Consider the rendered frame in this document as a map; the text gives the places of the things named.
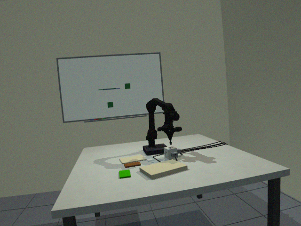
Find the beige flat rectangular block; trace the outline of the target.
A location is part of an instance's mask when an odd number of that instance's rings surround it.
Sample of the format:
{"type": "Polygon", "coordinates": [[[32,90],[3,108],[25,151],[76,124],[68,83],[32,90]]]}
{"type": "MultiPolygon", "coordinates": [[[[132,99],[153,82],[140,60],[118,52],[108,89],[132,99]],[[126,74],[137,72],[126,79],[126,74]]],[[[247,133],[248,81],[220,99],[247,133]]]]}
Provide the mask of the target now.
{"type": "Polygon", "coordinates": [[[174,159],[139,167],[140,172],[150,179],[160,178],[187,169],[187,165],[174,159]]]}

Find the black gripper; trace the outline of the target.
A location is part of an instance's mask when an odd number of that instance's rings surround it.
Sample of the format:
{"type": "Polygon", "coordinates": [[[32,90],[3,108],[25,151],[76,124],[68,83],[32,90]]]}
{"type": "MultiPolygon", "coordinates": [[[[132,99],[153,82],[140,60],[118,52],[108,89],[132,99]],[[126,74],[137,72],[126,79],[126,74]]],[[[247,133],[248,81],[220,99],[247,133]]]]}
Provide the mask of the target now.
{"type": "MultiPolygon", "coordinates": [[[[172,121],[172,120],[169,120],[169,121],[165,121],[165,122],[164,122],[164,123],[166,123],[166,124],[169,124],[169,123],[170,123],[170,124],[171,124],[171,127],[172,127],[172,128],[171,128],[170,130],[168,130],[167,132],[164,131],[164,132],[167,134],[169,140],[172,140],[172,137],[173,137],[174,132],[182,131],[182,128],[181,128],[181,127],[175,127],[175,128],[174,128],[173,122],[174,122],[174,121],[172,121]]],[[[157,130],[158,130],[158,131],[161,131],[162,128],[161,128],[161,127],[158,127],[157,130]]]]}

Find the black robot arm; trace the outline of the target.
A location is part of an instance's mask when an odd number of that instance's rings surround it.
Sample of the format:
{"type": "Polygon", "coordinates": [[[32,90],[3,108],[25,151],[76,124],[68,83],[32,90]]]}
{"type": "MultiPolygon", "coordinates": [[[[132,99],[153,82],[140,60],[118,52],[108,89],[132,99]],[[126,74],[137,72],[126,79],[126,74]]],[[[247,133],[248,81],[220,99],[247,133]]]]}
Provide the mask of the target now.
{"type": "MultiPolygon", "coordinates": [[[[160,106],[162,110],[164,111],[163,114],[165,114],[165,120],[169,121],[177,121],[179,120],[180,116],[175,111],[173,105],[171,103],[165,103],[158,98],[153,98],[151,101],[149,101],[146,104],[147,111],[149,112],[149,130],[147,132],[146,140],[148,140],[149,145],[148,147],[156,147],[155,146],[155,139],[157,139],[157,131],[155,130],[155,121],[154,121],[154,112],[156,110],[156,106],[160,106]]],[[[161,127],[162,131],[168,131],[170,130],[171,124],[166,124],[161,127]]]]}

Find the green flat block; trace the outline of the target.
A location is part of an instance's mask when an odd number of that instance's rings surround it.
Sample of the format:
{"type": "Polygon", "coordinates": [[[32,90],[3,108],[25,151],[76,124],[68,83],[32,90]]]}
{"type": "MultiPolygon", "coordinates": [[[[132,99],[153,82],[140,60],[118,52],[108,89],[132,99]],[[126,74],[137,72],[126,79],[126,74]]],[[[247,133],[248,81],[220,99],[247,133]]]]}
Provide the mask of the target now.
{"type": "Polygon", "coordinates": [[[129,169],[119,171],[119,178],[128,178],[128,177],[131,177],[129,169]]]}

